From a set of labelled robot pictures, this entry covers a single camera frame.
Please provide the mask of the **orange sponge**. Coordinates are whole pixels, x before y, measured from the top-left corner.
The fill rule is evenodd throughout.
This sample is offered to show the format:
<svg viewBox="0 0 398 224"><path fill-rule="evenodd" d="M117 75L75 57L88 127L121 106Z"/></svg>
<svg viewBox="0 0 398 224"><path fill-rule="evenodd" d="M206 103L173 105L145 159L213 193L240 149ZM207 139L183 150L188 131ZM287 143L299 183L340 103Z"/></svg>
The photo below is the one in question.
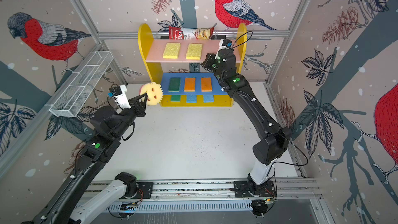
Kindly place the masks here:
<svg viewBox="0 0 398 224"><path fill-rule="evenodd" d="M202 92L212 92L212 82L210 77L201 78L201 91Z"/></svg>

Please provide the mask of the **yellow shelf with coloured boards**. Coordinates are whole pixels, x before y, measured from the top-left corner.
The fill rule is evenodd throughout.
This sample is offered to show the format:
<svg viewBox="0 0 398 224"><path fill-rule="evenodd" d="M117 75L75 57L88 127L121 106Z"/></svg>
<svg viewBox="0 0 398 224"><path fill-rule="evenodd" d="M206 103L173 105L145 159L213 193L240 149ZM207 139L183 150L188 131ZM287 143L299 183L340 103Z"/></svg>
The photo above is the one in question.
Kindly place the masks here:
<svg viewBox="0 0 398 224"><path fill-rule="evenodd" d="M201 63L206 59L207 54L216 54L219 49L220 40L172 40L172 39L154 39L152 30L149 25L142 24L138 30L138 46L144 65L146 67L149 78L152 82L161 85L163 90L163 98L160 102L162 107L231 107L233 100L221 90L221 87L212 73L207 71L200 73L191 72L167 72L163 70L162 65L165 63L176 63L182 65L183 63L191 64L196 63L201 66ZM180 43L181 48L178 59L164 59L163 52L167 43ZM202 44L202 56L200 60L187 60L186 53L189 44ZM168 92L170 78L180 77L181 86L179 92ZM184 80L186 77L195 77L196 85L194 92L184 92ZM212 82L212 92L201 91L201 78L210 77ZM197 95L196 104L187 104L187 95ZM171 102L172 95L181 95L180 102ZM204 103L204 95L213 95L213 103Z"/></svg>

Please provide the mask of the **red cassava chips bag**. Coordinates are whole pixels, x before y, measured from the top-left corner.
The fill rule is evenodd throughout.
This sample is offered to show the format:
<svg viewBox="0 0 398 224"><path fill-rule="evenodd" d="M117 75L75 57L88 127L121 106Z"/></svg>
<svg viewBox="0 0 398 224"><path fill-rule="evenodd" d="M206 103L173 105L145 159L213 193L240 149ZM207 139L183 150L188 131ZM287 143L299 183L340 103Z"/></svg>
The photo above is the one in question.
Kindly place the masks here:
<svg viewBox="0 0 398 224"><path fill-rule="evenodd" d="M208 40L211 39L214 27L207 29L190 29L169 26L169 39L172 40Z"/></svg>

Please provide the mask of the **light green sponge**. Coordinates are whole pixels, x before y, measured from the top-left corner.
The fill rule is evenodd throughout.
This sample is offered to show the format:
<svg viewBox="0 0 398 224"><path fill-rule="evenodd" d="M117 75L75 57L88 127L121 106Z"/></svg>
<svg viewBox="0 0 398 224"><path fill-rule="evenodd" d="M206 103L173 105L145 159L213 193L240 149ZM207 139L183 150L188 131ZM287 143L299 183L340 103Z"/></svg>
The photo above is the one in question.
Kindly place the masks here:
<svg viewBox="0 0 398 224"><path fill-rule="evenodd" d="M180 102L181 101L181 95L172 95L171 96L171 102Z"/></svg>

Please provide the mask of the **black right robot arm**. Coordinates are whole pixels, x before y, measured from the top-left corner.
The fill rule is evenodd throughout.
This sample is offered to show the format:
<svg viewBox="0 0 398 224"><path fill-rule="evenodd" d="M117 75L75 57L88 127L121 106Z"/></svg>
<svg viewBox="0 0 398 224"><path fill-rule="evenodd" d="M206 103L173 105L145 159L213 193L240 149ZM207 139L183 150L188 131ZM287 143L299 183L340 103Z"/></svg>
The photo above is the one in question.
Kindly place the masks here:
<svg viewBox="0 0 398 224"><path fill-rule="evenodd" d="M248 174L248 191L254 197L274 196L275 192L269 190L271 168L287 151L292 133L266 111L248 80L237 72L235 60L232 48L221 49L216 54L207 54L202 67L214 74L222 91L241 107L260 139L252 148L257 160Z"/></svg>

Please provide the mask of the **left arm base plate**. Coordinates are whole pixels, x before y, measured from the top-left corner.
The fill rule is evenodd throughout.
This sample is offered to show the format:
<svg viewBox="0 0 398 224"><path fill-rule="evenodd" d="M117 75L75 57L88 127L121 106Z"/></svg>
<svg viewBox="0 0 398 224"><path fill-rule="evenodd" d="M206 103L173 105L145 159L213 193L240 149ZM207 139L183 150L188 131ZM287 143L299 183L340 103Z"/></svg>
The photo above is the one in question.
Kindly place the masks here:
<svg viewBox="0 0 398 224"><path fill-rule="evenodd" d="M133 182L126 186L123 199L150 199L153 190L153 182Z"/></svg>

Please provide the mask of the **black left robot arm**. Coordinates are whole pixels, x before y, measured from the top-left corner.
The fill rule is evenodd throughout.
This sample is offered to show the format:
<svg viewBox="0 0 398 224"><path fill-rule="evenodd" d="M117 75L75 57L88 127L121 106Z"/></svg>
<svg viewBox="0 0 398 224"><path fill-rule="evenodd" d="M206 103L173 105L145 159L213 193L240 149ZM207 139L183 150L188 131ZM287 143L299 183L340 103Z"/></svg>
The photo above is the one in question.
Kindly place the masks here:
<svg viewBox="0 0 398 224"><path fill-rule="evenodd" d="M119 173L101 193L78 207L81 197L97 174L111 160L129 127L135 126L137 117L146 115L148 95L131 98L127 107L117 113L112 106L95 111L90 122L94 135L78 153L78 160L69 178L56 194L31 221L31 224L89 224L105 208L122 198L134 197L139 188L136 177L127 172Z"/></svg>

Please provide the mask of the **blue sponge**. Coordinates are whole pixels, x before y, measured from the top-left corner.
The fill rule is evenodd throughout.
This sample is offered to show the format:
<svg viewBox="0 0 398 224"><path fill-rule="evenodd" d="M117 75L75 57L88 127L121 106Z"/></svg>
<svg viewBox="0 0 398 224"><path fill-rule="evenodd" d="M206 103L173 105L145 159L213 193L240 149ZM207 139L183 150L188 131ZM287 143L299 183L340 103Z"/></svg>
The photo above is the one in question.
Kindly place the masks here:
<svg viewBox="0 0 398 224"><path fill-rule="evenodd" d="M187 104L196 104L198 101L197 95L187 95L186 97L186 103Z"/></svg>
<svg viewBox="0 0 398 224"><path fill-rule="evenodd" d="M203 102L204 103L213 103L214 102L214 96L213 95L204 95L203 96Z"/></svg>

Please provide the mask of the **dark green sponge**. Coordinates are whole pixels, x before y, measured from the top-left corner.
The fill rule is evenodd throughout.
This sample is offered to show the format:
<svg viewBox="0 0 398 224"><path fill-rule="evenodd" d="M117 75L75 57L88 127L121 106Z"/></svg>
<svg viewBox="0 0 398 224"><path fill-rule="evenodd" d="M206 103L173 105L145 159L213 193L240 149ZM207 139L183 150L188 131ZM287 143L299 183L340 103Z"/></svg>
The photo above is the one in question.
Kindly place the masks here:
<svg viewBox="0 0 398 224"><path fill-rule="evenodd" d="M179 92L181 86L181 78L180 77L172 77L170 78L168 92Z"/></svg>

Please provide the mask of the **yellow smiley face sponge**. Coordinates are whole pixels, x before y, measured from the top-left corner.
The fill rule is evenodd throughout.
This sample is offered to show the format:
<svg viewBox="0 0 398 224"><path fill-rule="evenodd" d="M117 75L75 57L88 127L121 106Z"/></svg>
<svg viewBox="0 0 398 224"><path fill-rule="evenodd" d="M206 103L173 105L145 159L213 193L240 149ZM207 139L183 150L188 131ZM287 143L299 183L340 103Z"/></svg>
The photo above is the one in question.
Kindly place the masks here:
<svg viewBox="0 0 398 224"><path fill-rule="evenodd" d="M140 88L140 95L147 94L147 105L154 106L161 102L163 98L163 90L160 84L155 82L144 84Z"/></svg>

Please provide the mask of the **pale yellow sponge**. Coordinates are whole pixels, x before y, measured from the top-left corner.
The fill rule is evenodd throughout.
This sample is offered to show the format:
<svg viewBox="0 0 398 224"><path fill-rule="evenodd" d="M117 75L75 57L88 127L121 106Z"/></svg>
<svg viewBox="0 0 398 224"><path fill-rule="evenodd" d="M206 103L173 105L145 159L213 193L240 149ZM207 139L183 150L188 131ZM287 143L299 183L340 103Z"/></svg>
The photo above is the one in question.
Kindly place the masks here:
<svg viewBox="0 0 398 224"><path fill-rule="evenodd" d="M184 92L194 92L196 85L195 77L186 77L184 80Z"/></svg>

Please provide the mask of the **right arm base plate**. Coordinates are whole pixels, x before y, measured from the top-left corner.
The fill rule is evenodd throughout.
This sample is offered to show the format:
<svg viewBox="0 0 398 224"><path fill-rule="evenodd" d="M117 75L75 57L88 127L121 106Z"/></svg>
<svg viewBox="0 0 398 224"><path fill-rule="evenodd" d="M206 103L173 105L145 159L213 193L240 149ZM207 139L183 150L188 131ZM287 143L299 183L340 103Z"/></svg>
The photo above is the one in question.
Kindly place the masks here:
<svg viewBox="0 0 398 224"><path fill-rule="evenodd" d="M268 180L261 185L251 181L235 181L230 189L236 198L275 198L277 195L274 182Z"/></svg>

